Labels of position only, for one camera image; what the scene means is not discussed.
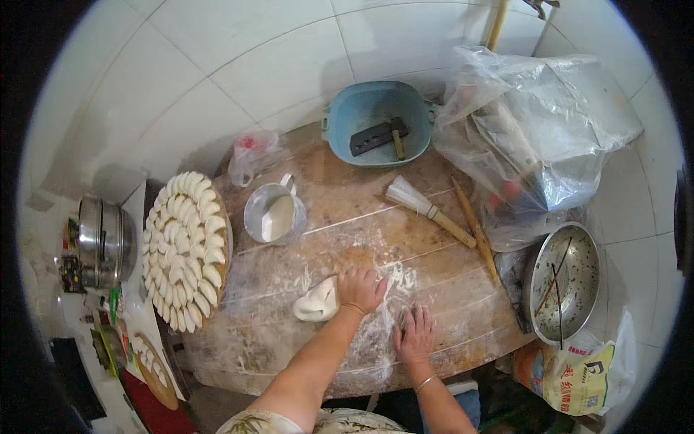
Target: cup handle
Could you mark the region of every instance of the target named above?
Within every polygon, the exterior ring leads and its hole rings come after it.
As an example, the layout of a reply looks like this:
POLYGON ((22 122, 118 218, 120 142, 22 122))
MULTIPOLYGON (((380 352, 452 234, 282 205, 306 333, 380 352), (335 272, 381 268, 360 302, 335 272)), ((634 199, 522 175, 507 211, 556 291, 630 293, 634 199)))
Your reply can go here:
POLYGON ((292 196, 296 196, 296 184, 294 182, 294 175, 285 174, 280 181, 280 185, 289 190, 292 196))

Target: red cloth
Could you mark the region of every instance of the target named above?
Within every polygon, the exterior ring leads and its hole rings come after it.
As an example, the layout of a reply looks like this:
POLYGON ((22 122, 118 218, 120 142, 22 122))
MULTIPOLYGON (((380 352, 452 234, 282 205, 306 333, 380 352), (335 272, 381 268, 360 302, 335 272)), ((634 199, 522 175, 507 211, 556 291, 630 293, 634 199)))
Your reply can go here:
POLYGON ((120 376, 130 402, 152 434, 192 434, 198 430, 180 406, 175 411, 169 410, 157 400, 146 383, 125 369, 121 370, 120 376))

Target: qr code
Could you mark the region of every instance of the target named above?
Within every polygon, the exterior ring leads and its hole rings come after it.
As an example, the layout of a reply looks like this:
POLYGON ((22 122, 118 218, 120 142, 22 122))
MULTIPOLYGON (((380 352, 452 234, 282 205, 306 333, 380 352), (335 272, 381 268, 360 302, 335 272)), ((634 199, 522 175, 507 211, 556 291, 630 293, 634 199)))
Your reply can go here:
POLYGON ((595 407, 597 404, 598 404, 598 396, 595 395, 594 397, 588 398, 588 403, 586 404, 586 407, 595 407))

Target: jeans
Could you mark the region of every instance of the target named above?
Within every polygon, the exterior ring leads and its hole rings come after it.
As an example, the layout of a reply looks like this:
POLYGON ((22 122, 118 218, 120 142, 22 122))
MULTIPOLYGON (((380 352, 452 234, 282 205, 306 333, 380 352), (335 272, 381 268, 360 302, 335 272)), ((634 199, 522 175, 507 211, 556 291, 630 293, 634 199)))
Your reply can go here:
MULTIPOLYGON (((470 423, 472 423, 475 429, 477 429, 478 426, 480 426, 481 415, 480 393, 477 390, 469 390, 465 393, 455 395, 454 398, 458 402, 460 408, 462 408, 465 414, 468 415, 470 423)), ((431 434, 431 432, 429 432, 429 427, 424 420, 424 414, 422 414, 422 425, 424 425, 424 433, 431 434)))

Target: bracelet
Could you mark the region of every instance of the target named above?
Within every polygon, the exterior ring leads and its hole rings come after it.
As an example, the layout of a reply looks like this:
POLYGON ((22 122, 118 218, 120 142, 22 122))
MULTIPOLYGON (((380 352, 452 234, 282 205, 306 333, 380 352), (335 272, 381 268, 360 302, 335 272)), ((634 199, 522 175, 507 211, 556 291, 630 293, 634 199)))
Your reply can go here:
POLYGON ((419 387, 416 388, 416 389, 414 390, 414 393, 415 393, 415 394, 418 394, 419 391, 422 390, 422 387, 426 386, 427 383, 429 383, 431 380, 433 380, 433 379, 436 378, 436 377, 438 377, 438 376, 437 376, 437 375, 432 375, 431 377, 429 377, 429 378, 427 378, 426 380, 424 380, 424 381, 419 385, 419 387))

